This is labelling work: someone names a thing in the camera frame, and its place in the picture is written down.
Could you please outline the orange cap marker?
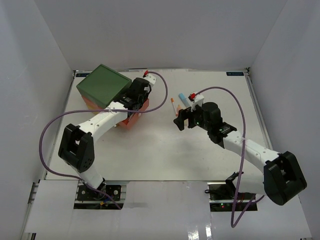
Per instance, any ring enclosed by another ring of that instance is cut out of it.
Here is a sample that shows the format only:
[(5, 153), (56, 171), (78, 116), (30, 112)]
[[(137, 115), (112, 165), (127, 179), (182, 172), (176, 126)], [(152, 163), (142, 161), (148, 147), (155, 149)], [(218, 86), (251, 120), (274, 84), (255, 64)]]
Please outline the orange cap marker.
[(177, 110), (177, 107), (176, 107), (176, 105), (175, 105), (174, 99), (171, 98), (170, 101), (171, 101), (171, 105), (172, 105), (172, 107), (173, 107), (173, 111), (174, 111), (175, 116), (178, 116), (178, 110)]

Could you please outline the orange red drawer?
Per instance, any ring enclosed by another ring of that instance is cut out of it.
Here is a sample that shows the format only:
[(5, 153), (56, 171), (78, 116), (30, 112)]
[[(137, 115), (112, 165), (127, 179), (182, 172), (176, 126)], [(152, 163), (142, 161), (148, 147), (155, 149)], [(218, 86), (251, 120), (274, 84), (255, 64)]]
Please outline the orange red drawer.
[[(142, 105), (141, 109), (139, 109), (140, 111), (145, 111), (148, 107), (149, 107), (149, 99), (147, 99), (145, 101), (145, 103)], [(116, 126), (117, 127), (121, 127), (123, 129), (126, 130), (130, 130), (139, 120), (141, 116), (141, 113), (134, 113), (133, 115), (131, 115), (130, 117), (128, 117), (127, 119), (119, 122)]]

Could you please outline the green drawer storage box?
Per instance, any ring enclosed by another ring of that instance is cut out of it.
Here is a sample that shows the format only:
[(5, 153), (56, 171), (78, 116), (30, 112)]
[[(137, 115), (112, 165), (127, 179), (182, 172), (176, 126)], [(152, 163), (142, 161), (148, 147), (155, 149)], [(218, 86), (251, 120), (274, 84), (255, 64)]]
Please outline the green drawer storage box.
[(75, 76), (82, 78), (76, 88), (90, 109), (106, 108), (132, 84), (130, 78), (103, 64), (90, 73), (78, 72)]

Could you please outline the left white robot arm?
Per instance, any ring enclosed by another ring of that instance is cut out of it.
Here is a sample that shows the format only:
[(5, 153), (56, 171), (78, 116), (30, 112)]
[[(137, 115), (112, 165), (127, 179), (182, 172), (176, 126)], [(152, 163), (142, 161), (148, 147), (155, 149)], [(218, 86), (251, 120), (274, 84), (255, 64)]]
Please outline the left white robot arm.
[(58, 156), (71, 166), (89, 186), (88, 193), (99, 200), (105, 196), (104, 178), (97, 172), (95, 142), (108, 130), (123, 121), (138, 117), (137, 111), (149, 106), (149, 94), (157, 78), (147, 74), (133, 80), (124, 93), (117, 96), (91, 119), (75, 126), (68, 124), (63, 131)]

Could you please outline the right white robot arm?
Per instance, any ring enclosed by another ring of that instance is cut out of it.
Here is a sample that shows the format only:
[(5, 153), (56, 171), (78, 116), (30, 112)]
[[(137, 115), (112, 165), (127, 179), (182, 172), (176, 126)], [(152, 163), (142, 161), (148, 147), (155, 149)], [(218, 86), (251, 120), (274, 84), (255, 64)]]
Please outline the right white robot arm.
[(173, 122), (183, 131), (185, 121), (190, 129), (200, 127), (205, 130), (209, 139), (223, 149), (244, 155), (244, 159), (263, 174), (264, 194), (275, 204), (283, 206), (307, 188), (307, 181), (293, 153), (279, 153), (245, 139), (234, 126), (223, 121), (216, 103), (206, 102), (181, 109)]

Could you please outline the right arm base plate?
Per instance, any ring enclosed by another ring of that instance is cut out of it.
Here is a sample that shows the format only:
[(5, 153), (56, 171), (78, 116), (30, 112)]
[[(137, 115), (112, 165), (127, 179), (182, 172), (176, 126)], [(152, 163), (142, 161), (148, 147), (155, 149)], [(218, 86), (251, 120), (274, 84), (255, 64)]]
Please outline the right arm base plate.
[[(204, 191), (209, 198), (209, 207), (214, 212), (232, 212), (234, 196), (232, 190), (226, 184), (209, 184)], [(252, 193), (239, 192), (235, 204), (235, 211), (241, 212), (245, 209), (247, 203), (253, 197), (253, 201), (247, 208), (247, 211), (257, 211), (258, 207), (255, 203), (256, 196)]]

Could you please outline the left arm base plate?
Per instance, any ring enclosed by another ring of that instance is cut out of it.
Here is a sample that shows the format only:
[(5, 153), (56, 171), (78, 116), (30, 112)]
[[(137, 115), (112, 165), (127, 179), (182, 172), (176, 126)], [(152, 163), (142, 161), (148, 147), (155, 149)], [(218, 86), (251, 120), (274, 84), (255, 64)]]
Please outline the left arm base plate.
[[(108, 194), (114, 201), (119, 201), (121, 199), (122, 186), (104, 185), (100, 191)], [(94, 191), (85, 185), (78, 186), (77, 201), (102, 201), (106, 199), (107, 197), (104, 194)]]

